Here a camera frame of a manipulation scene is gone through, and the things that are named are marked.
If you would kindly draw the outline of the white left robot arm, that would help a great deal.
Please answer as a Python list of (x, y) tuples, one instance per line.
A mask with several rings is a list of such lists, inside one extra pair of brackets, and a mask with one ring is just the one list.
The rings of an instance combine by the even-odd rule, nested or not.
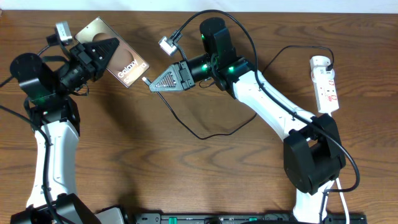
[(77, 196), (75, 154), (80, 115), (72, 96), (97, 81), (119, 46), (117, 38), (77, 44), (64, 56), (25, 53), (10, 66), (21, 90), (24, 108), (37, 141), (34, 187), (26, 209), (11, 223), (124, 223), (119, 207), (93, 213)]

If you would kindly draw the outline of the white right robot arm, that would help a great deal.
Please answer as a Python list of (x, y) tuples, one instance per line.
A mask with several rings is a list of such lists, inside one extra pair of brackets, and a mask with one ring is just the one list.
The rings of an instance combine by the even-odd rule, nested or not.
[(296, 187), (294, 217), (299, 222), (326, 219), (329, 193), (342, 193), (340, 170), (351, 161), (342, 146), (331, 107), (315, 116), (277, 91), (258, 70), (257, 62), (238, 56), (225, 21), (212, 17), (200, 24), (205, 53), (171, 64), (148, 86), (151, 91), (185, 91), (212, 78), (216, 86), (249, 106), (284, 143), (284, 170)]

